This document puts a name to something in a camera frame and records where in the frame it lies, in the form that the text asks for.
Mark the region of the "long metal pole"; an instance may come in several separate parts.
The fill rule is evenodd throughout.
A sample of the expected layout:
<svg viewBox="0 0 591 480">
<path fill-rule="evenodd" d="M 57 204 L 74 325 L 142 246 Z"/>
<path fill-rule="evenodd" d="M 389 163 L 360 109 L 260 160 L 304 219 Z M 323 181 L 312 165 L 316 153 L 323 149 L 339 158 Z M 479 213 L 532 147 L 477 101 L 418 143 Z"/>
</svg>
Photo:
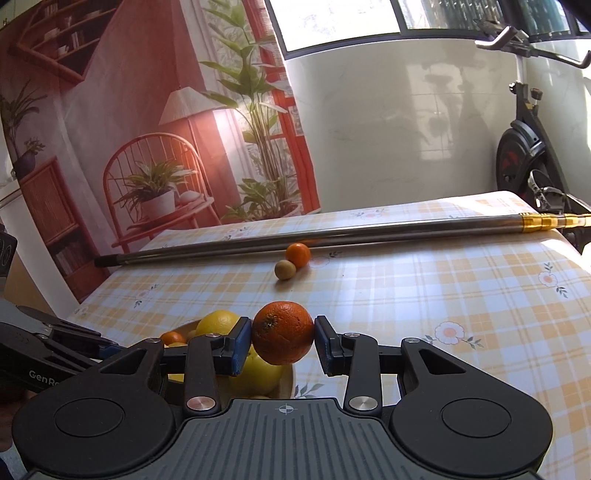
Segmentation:
<svg viewBox="0 0 591 480">
<path fill-rule="evenodd" d="M 358 225 L 322 231 L 290 232 L 263 237 L 162 247 L 135 253 L 104 255 L 94 259 L 94 266 L 97 268 L 112 268 L 135 264 L 263 253 L 284 250 L 293 243 L 301 243 L 308 246 L 308 248 L 324 248 L 462 236 L 523 234 L 553 229 L 588 228 L 589 226 L 590 216 L 588 214 L 557 215 L 539 213 L 438 219 L 368 226 Z"/>
</svg>

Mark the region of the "black exercise bike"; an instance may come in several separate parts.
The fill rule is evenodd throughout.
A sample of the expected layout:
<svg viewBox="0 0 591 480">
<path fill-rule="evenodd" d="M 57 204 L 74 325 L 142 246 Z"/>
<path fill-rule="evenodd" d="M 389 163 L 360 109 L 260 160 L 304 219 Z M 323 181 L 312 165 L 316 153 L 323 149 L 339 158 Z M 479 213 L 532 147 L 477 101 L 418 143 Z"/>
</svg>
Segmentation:
<svg viewBox="0 0 591 480">
<path fill-rule="evenodd" d="M 539 118 L 543 91 L 525 82 L 525 60 L 542 57 L 585 69 L 590 66 L 590 56 L 578 61 L 540 50 L 531 45 L 524 31 L 494 20 L 477 20 L 475 24 L 487 37 L 475 42 L 478 48 L 512 54 L 517 64 L 517 80 L 509 84 L 515 96 L 515 119 L 502 134 L 496 151 L 497 188 L 520 196 L 540 213 L 588 214 L 590 205 L 568 192 L 556 152 Z"/>
</svg>

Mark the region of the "plaid floral tablecloth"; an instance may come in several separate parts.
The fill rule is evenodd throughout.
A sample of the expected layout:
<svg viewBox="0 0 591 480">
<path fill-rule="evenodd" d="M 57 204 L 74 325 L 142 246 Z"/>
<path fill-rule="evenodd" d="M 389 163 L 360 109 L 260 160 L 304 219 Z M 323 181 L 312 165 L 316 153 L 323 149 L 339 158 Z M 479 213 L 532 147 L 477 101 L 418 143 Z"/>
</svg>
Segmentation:
<svg viewBox="0 0 591 480">
<path fill-rule="evenodd" d="M 315 250 L 290 280 L 279 256 L 115 271 L 71 320 L 130 345 L 216 310 L 301 304 L 339 332 L 418 337 L 534 396 L 554 425 L 547 479 L 590 475 L 590 262 L 558 232 Z"/>
</svg>

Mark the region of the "printed room backdrop cloth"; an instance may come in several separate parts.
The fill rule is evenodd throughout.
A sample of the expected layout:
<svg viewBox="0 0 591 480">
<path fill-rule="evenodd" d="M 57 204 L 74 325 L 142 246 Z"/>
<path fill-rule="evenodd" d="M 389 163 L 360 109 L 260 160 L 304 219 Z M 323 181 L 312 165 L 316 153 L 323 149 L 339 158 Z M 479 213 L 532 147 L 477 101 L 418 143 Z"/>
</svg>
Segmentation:
<svg viewBox="0 0 591 480">
<path fill-rule="evenodd" d="M 5 1 L 1 124 L 77 301 L 108 277 L 100 255 L 320 207 L 263 1 Z"/>
</svg>

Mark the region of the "small yellow citrus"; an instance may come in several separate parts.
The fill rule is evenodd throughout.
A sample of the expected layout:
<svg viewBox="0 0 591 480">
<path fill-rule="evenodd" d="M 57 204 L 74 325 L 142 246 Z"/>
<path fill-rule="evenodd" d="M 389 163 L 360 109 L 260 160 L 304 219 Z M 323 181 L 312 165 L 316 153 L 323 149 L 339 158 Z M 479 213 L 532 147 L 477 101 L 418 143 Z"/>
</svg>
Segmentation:
<svg viewBox="0 0 591 480">
<path fill-rule="evenodd" d="M 283 367 L 267 363 L 250 347 L 240 374 L 229 378 L 231 395 L 238 398 L 267 396 L 280 384 L 281 370 Z"/>
</svg>

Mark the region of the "large yellow orange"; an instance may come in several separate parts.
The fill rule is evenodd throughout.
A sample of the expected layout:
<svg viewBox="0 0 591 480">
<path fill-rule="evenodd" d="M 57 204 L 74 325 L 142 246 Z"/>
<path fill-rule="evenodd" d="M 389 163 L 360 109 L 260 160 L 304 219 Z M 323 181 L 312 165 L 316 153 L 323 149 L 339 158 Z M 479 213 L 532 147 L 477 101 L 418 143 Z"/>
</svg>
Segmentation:
<svg viewBox="0 0 591 480">
<path fill-rule="evenodd" d="M 240 316 L 228 310 L 215 310 L 201 318 L 195 328 L 195 335 L 216 333 L 228 335 L 238 323 Z"/>
</svg>

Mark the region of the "window frame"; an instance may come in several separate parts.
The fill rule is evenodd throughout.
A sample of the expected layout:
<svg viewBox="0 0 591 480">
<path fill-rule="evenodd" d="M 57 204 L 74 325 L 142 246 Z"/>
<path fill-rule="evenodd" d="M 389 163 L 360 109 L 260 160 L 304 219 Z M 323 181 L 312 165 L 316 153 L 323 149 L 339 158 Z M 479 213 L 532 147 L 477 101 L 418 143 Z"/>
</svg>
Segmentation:
<svg viewBox="0 0 591 480">
<path fill-rule="evenodd" d="M 559 1 L 266 1 L 286 59 L 385 41 L 480 39 L 510 24 L 534 42 L 588 38 L 590 22 Z"/>
</svg>

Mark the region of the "orange tangerine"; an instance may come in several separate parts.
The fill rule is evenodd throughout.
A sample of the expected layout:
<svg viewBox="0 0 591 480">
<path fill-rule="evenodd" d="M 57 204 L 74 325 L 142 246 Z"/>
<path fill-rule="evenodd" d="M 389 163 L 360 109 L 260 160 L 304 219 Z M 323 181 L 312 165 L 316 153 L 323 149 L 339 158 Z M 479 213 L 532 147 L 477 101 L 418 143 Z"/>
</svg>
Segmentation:
<svg viewBox="0 0 591 480">
<path fill-rule="evenodd" d="M 168 331 L 160 335 L 159 339 L 165 347 L 180 347 L 186 345 L 185 337 L 178 331 Z"/>
<path fill-rule="evenodd" d="M 287 261 L 294 264 L 295 268 L 301 269 L 308 265 L 311 261 L 311 249 L 301 242 L 291 243 L 284 254 Z"/>
<path fill-rule="evenodd" d="M 303 306 L 274 301 L 252 320 L 252 346 L 271 365 L 287 365 L 308 354 L 315 339 L 315 322 Z"/>
</svg>

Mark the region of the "brown kiwi on table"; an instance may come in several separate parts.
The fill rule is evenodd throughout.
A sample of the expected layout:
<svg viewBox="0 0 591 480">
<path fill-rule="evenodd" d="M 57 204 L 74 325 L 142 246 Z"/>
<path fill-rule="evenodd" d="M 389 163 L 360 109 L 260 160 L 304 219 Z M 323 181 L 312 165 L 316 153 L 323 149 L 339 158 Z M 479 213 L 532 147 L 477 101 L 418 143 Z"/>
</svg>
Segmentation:
<svg viewBox="0 0 591 480">
<path fill-rule="evenodd" d="M 297 266 L 293 262 L 290 262 L 290 260 L 283 259 L 276 263 L 273 271 L 278 280 L 287 281 L 294 278 L 294 275 L 297 274 Z"/>
</svg>

